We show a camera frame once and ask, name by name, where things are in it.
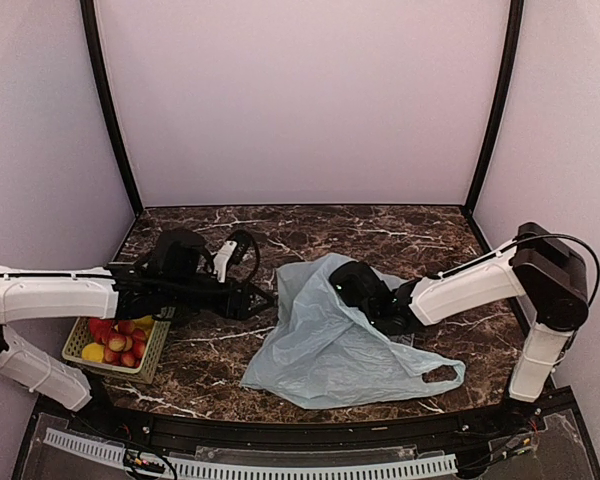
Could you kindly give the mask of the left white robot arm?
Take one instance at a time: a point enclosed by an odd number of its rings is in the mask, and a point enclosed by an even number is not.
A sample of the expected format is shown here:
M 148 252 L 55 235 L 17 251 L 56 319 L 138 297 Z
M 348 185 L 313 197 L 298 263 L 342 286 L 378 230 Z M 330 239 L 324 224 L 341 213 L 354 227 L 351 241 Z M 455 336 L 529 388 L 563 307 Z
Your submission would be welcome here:
M 22 270 L 0 266 L 0 375 L 71 412 L 100 436 L 121 427 L 120 412 L 95 397 L 94 385 L 20 337 L 11 323 L 21 320 L 92 317 L 135 320 L 150 315 L 172 321 L 178 310 L 210 311 L 229 320 L 248 320 L 273 307 L 272 294 L 253 282 L 254 266 L 243 279 L 229 270 L 248 251 L 257 252 L 245 230 L 229 235 L 212 253 L 203 236 L 186 229 L 159 235 L 154 248 L 134 262 L 112 262 L 86 270 Z

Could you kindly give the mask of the light blue plastic bag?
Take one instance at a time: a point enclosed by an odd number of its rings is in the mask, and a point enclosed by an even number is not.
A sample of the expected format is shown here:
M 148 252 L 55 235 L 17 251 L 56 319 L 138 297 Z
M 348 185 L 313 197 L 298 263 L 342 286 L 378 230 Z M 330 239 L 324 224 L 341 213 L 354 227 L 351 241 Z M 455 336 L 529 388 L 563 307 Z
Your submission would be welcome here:
M 431 397 L 461 387 L 462 361 L 396 343 L 342 302 L 328 277 L 348 260 L 330 253 L 277 268 L 278 322 L 250 360 L 241 387 L 309 410 Z

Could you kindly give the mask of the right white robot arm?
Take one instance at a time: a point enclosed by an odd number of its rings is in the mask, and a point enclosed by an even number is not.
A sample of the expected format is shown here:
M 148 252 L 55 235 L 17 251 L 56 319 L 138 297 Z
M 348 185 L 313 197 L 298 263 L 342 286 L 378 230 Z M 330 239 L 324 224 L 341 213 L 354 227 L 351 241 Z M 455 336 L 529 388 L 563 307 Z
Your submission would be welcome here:
M 508 397 L 490 413 L 491 426 L 510 434 L 527 420 L 528 403 L 540 396 L 599 290 L 588 282 L 586 261 L 573 244 L 588 246 L 527 222 L 512 240 L 481 257 L 397 287 L 359 261 L 336 268 L 329 282 L 345 305 L 386 335 L 416 332 L 503 299 L 527 298 L 536 317 L 510 376 Z

